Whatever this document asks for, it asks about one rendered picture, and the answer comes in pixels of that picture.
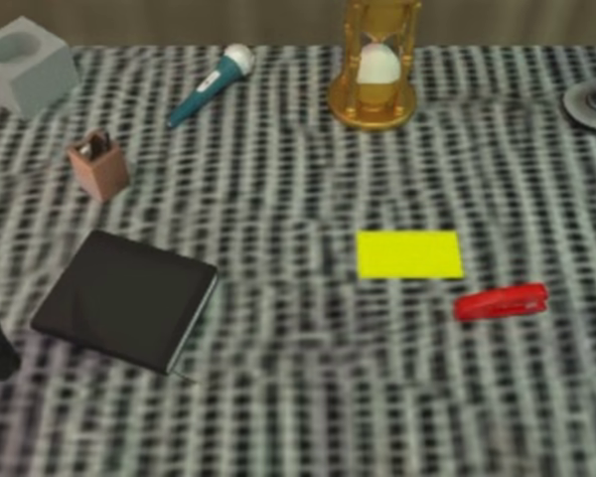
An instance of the striped surface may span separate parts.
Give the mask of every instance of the striped surface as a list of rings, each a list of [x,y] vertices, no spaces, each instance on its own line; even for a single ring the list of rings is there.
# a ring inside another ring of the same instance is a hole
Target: striped surface
[[[172,132],[219,49],[77,49],[70,97],[0,110],[0,476],[596,476],[596,136],[558,106],[596,48],[419,49],[418,111],[379,134],[327,110],[340,53],[260,48]],[[98,126],[133,162],[106,206],[64,154]],[[29,330],[94,228],[219,266],[196,385]],[[456,230],[467,276],[358,282],[360,229]],[[547,313],[452,320],[525,281]]]

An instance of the copper-colored block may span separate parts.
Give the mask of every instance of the copper-colored block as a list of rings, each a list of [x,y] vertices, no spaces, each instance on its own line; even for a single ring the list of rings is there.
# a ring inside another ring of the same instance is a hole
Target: copper-colored block
[[[103,203],[125,189],[130,183],[130,177],[126,159],[117,142],[110,141],[105,152],[92,158],[80,152],[95,136],[101,141],[106,138],[103,131],[92,131],[83,141],[69,146],[67,152],[81,187]]]

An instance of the pencil sharpener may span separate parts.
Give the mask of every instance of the pencil sharpener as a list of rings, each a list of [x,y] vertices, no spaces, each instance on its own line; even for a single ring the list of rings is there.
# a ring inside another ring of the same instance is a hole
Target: pencil sharpener
[[[342,71],[329,89],[329,106],[343,123],[388,129],[416,107],[408,80],[420,0],[348,0]]]
[[[60,38],[25,17],[0,29],[0,105],[34,117],[79,83],[73,55]]]
[[[111,141],[101,129],[69,146],[67,153],[79,185],[101,203],[130,184],[128,166],[119,144]]]

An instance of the yellow card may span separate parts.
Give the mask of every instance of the yellow card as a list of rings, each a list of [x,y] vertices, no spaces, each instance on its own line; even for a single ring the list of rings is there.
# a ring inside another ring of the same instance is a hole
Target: yellow card
[[[463,278],[456,232],[358,232],[359,278]]]

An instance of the gray cube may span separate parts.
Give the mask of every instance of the gray cube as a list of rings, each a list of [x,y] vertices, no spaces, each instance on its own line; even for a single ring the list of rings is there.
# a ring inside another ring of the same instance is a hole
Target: gray cube
[[[0,29],[0,105],[30,119],[78,83],[61,38],[25,17]]]

